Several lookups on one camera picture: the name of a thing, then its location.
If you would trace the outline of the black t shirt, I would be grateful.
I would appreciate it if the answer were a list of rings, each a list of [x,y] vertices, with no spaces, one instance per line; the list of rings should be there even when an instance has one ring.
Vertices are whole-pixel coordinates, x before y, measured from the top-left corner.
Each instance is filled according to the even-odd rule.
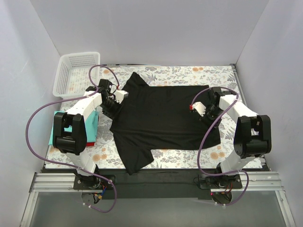
[[[139,74],[132,73],[123,87],[128,98],[110,128],[129,175],[154,161],[153,149],[199,149],[210,124],[190,112],[189,105],[208,87],[150,87]]]

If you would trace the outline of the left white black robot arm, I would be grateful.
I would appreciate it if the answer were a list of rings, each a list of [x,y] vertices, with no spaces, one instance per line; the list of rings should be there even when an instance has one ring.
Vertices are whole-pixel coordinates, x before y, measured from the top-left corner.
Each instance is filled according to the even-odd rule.
[[[97,118],[97,107],[102,113],[114,119],[122,108],[122,102],[128,97],[128,92],[116,90],[111,92],[112,82],[101,79],[97,87],[89,86],[81,100],[66,112],[54,114],[52,145],[64,153],[76,166],[75,175],[90,189],[96,189],[101,184],[97,165],[89,157],[86,150],[88,143],[88,118]]]

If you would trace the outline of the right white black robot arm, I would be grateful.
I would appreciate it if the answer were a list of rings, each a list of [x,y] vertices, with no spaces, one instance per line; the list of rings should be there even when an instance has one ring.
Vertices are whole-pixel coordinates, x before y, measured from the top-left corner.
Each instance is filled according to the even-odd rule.
[[[196,98],[204,92],[208,92],[212,97],[210,108],[195,102]],[[214,182],[218,187],[227,187],[232,181],[231,175],[238,174],[247,163],[271,151],[270,117],[259,115],[250,110],[239,101],[239,94],[234,90],[227,87],[206,88],[194,97],[191,107],[197,110],[201,117],[207,116],[213,122],[201,141],[197,155],[197,166],[201,173],[214,177]],[[224,114],[228,114],[236,122],[234,150],[220,163],[220,173],[207,173],[200,166],[201,150],[209,133]]]

